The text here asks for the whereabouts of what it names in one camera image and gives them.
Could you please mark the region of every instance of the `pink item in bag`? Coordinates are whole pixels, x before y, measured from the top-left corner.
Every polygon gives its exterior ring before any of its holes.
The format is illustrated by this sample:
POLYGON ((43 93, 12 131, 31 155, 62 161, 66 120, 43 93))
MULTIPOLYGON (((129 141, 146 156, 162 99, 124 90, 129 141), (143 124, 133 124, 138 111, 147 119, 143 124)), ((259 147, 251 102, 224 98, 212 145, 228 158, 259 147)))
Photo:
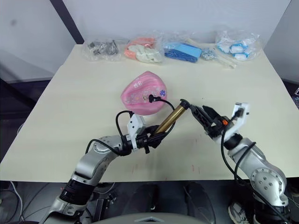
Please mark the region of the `pink item in bag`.
POLYGON ((125 107, 138 115, 151 115, 157 113, 164 102, 150 103, 149 95, 167 99, 166 86, 156 74, 146 71, 133 80, 122 92, 121 100, 125 107))

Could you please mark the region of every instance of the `blue plastic pieces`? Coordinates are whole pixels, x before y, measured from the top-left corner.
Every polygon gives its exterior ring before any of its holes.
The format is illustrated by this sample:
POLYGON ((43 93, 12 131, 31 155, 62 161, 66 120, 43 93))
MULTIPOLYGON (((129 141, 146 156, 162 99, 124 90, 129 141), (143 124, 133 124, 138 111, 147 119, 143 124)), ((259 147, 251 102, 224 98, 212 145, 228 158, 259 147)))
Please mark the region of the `blue plastic pieces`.
POLYGON ((164 44, 164 55, 173 59, 195 63, 202 50, 187 43, 169 42, 164 44))

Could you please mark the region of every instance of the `brass tube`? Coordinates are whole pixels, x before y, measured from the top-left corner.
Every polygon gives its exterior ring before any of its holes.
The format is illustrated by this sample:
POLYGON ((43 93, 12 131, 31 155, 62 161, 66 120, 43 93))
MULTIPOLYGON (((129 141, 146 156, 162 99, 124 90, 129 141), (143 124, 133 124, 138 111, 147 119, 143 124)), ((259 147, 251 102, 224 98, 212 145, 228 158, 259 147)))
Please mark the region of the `brass tube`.
POLYGON ((184 107, 178 105, 177 108, 160 124, 154 134, 166 132, 166 130, 186 111, 184 107))

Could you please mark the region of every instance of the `plastic bag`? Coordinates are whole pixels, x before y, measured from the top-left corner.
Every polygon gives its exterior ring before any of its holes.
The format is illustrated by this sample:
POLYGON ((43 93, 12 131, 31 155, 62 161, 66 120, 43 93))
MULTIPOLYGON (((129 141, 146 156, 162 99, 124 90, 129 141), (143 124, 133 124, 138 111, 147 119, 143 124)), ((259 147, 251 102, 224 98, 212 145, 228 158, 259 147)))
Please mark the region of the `plastic bag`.
POLYGON ((164 54, 161 39, 157 34, 140 35, 128 43, 124 55, 144 63, 161 63, 164 54))
POLYGON ((197 40, 188 38, 187 43, 202 49, 200 57, 205 61, 217 61, 224 67, 236 68, 237 64, 233 58, 225 56, 216 48, 209 47, 210 44, 199 43, 197 40))
POLYGON ((83 43, 81 53, 88 61, 119 61, 127 43, 122 38, 95 38, 83 43))
POLYGON ((165 57, 195 63, 201 55, 201 49, 187 43, 186 32, 167 33, 163 39, 165 57))
POLYGON ((244 30, 217 32, 216 46, 225 54, 231 55, 239 61, 253 59, 262 50, 260 35, 244 30))

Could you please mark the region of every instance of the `table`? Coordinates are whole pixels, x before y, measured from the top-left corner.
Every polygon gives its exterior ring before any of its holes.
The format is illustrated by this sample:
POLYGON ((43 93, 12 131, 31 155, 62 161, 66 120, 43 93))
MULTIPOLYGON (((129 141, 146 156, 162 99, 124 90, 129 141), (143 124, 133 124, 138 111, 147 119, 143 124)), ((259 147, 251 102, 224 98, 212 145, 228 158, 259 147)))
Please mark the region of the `table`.
MULTIPOLYGON (((163 79, 174 106, 185 98, 230 117, 235 102, 250 103, 250 116, 240 130, 243 137, 256 141, 268 161, 287 177, 299 176, 299 111, 263 52, 232 70, 217 62, 168 58, 160 66, 130 59, 92 63, 82 58, 80 48, 74 47, 12 143, 0 164, 1 180, 67 182, 90 139, 117 134, 115 116, 125 109, 120 95, 147 70, 163 79)), ((165 106, 145 120, 148 125, 160 124, 170 112, 165 106)), ((122 115, 123 132, 127 122, 122 115)), ((205 135, 190 111, 150 151, 116 158, 101 181, 233 179, 220 146, 205 135)))

